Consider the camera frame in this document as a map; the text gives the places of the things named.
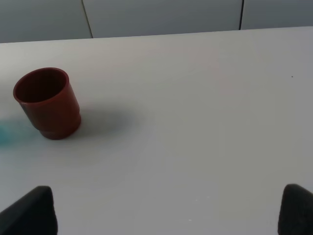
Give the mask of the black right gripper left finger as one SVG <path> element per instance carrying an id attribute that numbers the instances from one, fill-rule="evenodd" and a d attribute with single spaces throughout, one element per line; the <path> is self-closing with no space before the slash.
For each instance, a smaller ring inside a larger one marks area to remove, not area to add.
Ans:
<path id="1" fill-rule="evenodd" d="M 58 221 L 52 189 L 37 186 L 0 212 L 2 235 L 56 235 Z"/>

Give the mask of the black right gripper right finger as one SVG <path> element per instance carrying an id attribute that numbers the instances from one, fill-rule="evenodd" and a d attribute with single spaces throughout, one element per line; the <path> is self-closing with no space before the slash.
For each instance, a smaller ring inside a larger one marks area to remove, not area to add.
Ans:
<path id="1" fill-rule="evenodd" d="M 279 235 L 313 233 L 313 193 L 297 184 L 285 186 L 278 218 Z"/>

